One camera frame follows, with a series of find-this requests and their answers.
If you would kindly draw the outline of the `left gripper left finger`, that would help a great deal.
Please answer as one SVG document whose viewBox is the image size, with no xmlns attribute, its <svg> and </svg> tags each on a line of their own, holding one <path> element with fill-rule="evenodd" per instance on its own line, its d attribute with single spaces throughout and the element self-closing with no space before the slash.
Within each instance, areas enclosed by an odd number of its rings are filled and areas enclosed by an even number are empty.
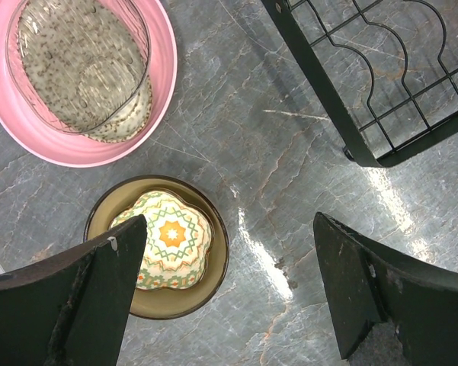
<svg viewBox="0 0 458 366">
<path fill-rule="evenodd" d="M 0 274 L 0 365 L 115 365 L 145 245 L 139 215 Z"/>
</svg>

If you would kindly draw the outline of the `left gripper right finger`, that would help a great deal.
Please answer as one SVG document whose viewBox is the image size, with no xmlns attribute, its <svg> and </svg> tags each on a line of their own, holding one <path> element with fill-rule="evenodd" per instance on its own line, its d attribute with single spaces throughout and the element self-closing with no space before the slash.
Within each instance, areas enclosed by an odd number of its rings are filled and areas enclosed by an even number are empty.
<svg viewBox="0 0 458 366">
<path fill-rule="evenodd" d="M 392 322 L 413 365 L 458 365 L 458 273 L 369 239 L 318 212 L 315 249 L 341 358 Z"/>
</svg>

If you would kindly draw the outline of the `pink patterned bowl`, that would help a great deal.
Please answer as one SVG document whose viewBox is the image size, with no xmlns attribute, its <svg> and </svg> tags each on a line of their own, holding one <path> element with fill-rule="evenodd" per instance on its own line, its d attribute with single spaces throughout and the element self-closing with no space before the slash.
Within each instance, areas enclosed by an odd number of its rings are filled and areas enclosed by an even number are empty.
<svg viewBox="0 0 458 366">
<path fill-rule="evenodd" d="M 207 253 L 207 269 L 193 287 L 186 290 L 158 289 L 134 291 L 130 313 L 144 319 L 176 319 L 206 305 L 217 292 L 229 264 L 229 236 L 213 203 L 187 182 L 164 175 L 141 175 L 129 178 L 106 191 L 95 203 L 86 220 L 83 240 L 86 242 L 108 231 L 112 219 L 131 206 L 150 188 L 166 188 L 187 203 L 202 210 L 213 224 L 213 244 Z"/>
</svg>

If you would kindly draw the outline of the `small green patterned bowl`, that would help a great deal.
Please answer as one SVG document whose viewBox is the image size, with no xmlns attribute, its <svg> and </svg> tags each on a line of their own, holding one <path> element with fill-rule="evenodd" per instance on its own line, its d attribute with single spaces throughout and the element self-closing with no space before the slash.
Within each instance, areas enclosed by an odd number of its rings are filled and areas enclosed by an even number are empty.
<svg viewBox="0 0 458 366">
<path fill-rule="evenodd" d="M 146 246 L 136 288 L 180 291 L 196 285 L 205 274 L 213 244 L 210 218 L 180 195 L 160 188 L 141 194 L 110 227 L 139 215 L 146 219 Z"/>
</svg>

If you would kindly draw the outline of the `pink plate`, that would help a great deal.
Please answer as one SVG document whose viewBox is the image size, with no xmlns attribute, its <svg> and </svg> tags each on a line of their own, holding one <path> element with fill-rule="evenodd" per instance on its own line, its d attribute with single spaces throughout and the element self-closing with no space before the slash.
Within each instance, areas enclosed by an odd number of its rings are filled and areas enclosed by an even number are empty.
<svg viewBox="0 0 458 366">
<path fill-rule="evenodd" d="M 0 123 L 8 134 L 35 156 L 73 168 L 91 168 L 117 161 L 138 149 L 160 124 L 171 102 L 178 71 L 177 45 L 167 12 L 160 1 L 137 1 L 151 37 L 152 112 L 147 126 L 122 143 L 100 143 L 85 136 L 60 133 L 44 124 L 16 89 L 5 58 L 8 22 L 18 5 L 0 1 Z"/>
</svg>

